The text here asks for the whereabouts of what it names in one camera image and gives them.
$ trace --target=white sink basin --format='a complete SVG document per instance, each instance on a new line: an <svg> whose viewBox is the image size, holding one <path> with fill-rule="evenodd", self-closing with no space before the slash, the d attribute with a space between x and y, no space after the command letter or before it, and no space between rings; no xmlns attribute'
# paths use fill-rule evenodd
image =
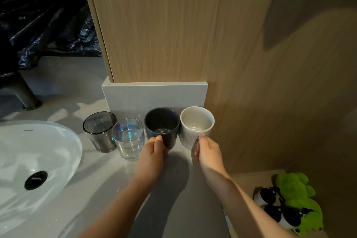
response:
<svg viewBox="0 0 357 238"><path fill-rule="evenodd" d="M76 172L81 156L79 137L65 126L0 123L0 235L52 200Z"/></svg>

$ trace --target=clear glass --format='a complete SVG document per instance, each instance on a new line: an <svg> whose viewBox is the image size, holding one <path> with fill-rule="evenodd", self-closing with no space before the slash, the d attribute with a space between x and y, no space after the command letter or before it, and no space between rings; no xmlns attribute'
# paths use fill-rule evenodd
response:
<svg viewBox="0 0 357 238"><path fill-rule="evenodd" d="M94 144L97 151L108 153L116 149L111 129L117 119L111 112L102 111L90 115L83 122L83 130Z"/></svg>
<svg viewBox="0 0 357 238"><path fill-rule="evenodd" d="M136 160L145 142L144 128L138 119L119 121L112 129L112 136L122 158Z"/></svg>

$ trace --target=green plush toy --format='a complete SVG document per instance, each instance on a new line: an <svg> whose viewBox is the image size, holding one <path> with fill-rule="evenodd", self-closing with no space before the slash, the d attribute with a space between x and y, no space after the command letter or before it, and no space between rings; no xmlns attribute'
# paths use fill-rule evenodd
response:
<svg viewBox="0 0 357 238"><path fill-rule="evenodd" d="M310 199L316 195L316 192L308 182L308 177L301 172L279 174L275 179L280 195L285 200L285 206L299 210L303 208L313 210L303 215L300 226L292 229L297 236L304 236L309 230L319 231L324 228L322 210L316 201Z"/></svg>

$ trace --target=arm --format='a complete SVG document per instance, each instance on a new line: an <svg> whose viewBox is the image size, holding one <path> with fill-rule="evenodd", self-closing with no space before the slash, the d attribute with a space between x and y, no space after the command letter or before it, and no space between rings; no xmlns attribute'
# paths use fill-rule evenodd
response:
<svg viewBox="0 0 357 238"><path fill-rule="evenodd" d="M201 134L194 154L200 162L208 185L220 199L238 237L292 237L230 178L216 142Z"/></svg>
<svg viewBox="0 0 357 238"><path fill-rule="evenodd" d="M136 173L127 188L78 238L128 236L136 214L163 169L163 152L167 153L168 149L162 137L150 138L139 154Z"/></svg>

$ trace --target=black plastic sheet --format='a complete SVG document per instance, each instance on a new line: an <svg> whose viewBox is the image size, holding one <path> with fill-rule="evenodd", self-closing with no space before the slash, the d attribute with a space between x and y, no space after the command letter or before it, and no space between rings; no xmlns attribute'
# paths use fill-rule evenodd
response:
<svg viewBox="0 0 357 238"><path fill-rule="evenodd" d="M102 56L87 0L1 0L0 43L11 42L19 69L37 66L41 55Z"/></svg>

